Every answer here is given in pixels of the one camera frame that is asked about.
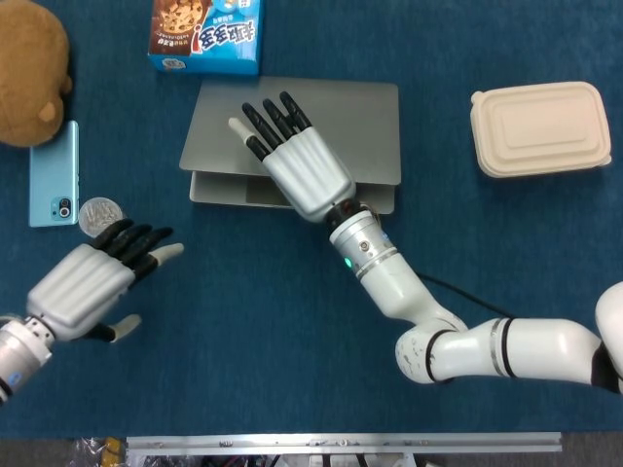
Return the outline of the left silver and black robot hand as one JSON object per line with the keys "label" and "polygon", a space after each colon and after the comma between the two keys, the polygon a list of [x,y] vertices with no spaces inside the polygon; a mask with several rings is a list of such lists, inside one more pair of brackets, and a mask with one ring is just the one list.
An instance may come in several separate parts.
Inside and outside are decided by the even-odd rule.
{"label": "left silver and black robot hand", "polygon": [[26,300],[26,326],[54,341],[115,342],[141,324],[130,314],[116,324],[102,322],[118,300],[139,281],[181,255],[184,245],[160,242],[173,233],[122,219],[106,227],[89,243],[65,256]]}

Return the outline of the right silver and black robot hand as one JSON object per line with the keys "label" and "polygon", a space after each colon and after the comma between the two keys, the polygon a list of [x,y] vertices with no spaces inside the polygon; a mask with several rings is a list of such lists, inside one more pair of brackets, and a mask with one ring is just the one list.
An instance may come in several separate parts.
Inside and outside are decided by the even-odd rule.
{"label": "right silver and black robot hand", "polygon": [[241,105],[247,121],[228,127],[264,166],[286,200],[305,220],[320,223],[340,205],[354,203],[355,182],[298,102],[287,91],[282,106],[266,98],[265,112]]}

